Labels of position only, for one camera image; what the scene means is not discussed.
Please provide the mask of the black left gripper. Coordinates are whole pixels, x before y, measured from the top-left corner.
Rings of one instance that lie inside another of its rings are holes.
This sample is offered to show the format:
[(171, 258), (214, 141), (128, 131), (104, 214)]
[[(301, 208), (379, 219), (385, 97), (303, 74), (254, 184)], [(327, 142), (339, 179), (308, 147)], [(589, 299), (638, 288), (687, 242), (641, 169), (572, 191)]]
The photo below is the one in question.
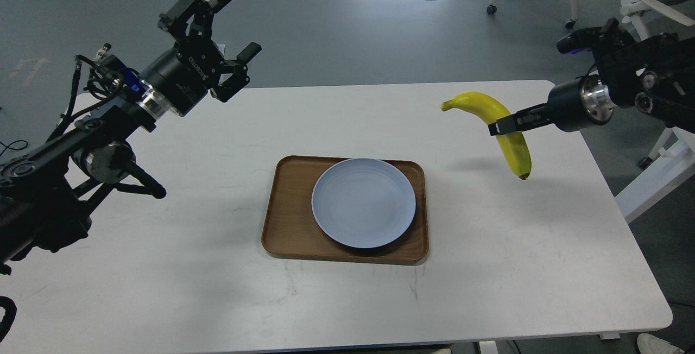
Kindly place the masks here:
[[(158, 27), (174, 38), (174, 45), (161, 54), (140, 74), (142, 85), (163, 96), (169, 110), (186, 116), (211, 92), (213, 98), (226, 103), (250, 82), (248, 64), (262, 47), (250, 42), (235, 59), (224, 59), (224, 45), (212, 40), (215, 14), (232, 0), (178, 0), (167, 12), (159, 15)], [(178, 49), (181, 41), (209, 40), (215, 50)], [(216, 66), (204, 67), (204, 60)], [(212, 72), (213, 79), (207, 79)]]

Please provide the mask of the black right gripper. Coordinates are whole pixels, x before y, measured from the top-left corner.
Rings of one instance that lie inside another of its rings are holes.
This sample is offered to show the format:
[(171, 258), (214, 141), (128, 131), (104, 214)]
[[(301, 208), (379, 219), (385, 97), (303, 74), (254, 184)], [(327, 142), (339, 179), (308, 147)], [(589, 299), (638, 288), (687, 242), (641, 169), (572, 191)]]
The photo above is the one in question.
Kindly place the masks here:
[(556, 85), (548, 94), (546, 104), (531, 106), (507, 116), (493, 116), (488, 121), (490, 136), (525, 132), (553, 123), (571, 133), (607, 124), (617, 105), (610, 90), (599, 76), (585, 76)]

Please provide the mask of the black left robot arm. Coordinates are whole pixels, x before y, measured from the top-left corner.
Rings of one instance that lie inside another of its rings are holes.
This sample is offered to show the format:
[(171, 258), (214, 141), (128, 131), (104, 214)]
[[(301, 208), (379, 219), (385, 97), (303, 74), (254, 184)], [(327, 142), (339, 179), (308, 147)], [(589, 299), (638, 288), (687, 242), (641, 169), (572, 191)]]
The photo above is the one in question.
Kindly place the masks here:
[(56, 253), (84, 239), (90, 216), (112, 191), (163, 199), (166, 189), (137, 165), (127, 139), (154, 131), (173, 112), (186, 116), (210, 94), (228, 102), (250, 82), (262, 50), (251, 42), (226, 59), (213, 20), (232, 0), (178, 0), (159, 17), (172, 48), (141, 72), (104, 44), (94, 58), (76, 55), (71, 97), (45, 143), (2, 163), (2, 275), (33, 248)]

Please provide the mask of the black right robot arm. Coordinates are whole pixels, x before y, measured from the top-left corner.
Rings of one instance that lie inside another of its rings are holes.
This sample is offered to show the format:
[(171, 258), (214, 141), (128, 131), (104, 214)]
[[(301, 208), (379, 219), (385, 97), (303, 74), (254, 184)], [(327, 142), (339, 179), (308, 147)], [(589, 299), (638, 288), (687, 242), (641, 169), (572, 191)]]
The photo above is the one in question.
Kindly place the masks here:
[(561, 54), (588, 50), (595, 74), (556, 85), (547, 102), (488, 121), (492, 136), (549, 124), (571, 133), (610, 121), (616, 108), (635, 107), (665, 126), (694, 131), (694, 42), (674, 33), (636, 41), (615, 18), (581, 28), (557, 43)]

